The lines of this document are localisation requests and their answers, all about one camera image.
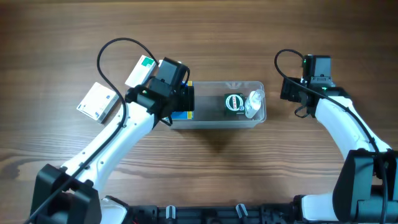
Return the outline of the blue yellow VapoDrops box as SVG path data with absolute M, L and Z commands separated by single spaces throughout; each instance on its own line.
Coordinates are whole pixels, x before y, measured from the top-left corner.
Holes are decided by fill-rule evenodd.
M 195 110 L 195 90 L 192 81 L 188 81 L 181 89 L 181 103 L 177 111 L 171 115 L 172 119 L 193 119 Z

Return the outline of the clear plastic container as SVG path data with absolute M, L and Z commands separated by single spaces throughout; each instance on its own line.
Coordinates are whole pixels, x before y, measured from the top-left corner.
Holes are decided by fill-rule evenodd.
M 253 118 L 244 114 L 226 116 L 224 112 L 224 95 L 242 93 L 245 101 L 250 92 L 265 90 L 259 81 L 219 81 L 193 82 L 195 90 L 195 110 L 193 119 L 172 119 L 172 129 L 222 129 L 253 128 L 266 120 L 266 101 L 263 98 L 261 108 Z

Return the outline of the clear spray bottle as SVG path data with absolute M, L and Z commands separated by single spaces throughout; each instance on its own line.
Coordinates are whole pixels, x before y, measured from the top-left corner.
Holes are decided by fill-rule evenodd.
M 250 92 L 245 101 L 245 116 L 249 119 L 253 118 L 257 111 L 261 108 L 262 100 L 265 97 L 263 90 L 254 90 Z

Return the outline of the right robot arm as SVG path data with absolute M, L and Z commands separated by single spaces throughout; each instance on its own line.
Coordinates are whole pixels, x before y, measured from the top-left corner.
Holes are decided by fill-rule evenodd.
M 379 139 L 331 77 L 331 58 L 301 55 L 300 78 L 283 75 L 280 97 L 300 103 L 322 124 L 343 156 L 331 193 L 296 197 L 307 222 L 397 223 L 397 151 Z

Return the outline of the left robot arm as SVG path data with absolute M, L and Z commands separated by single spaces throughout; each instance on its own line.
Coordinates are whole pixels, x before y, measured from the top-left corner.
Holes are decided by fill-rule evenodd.
M 194 109 L 190 69 L 164 58 L 154 76 L 128 89 L 113 120 L 79 154 L 37 174 L 28 223 L 124 223 L 129 207 L 111 197 L 101 199 L 110 174 L 124 156 L 158 122 Z

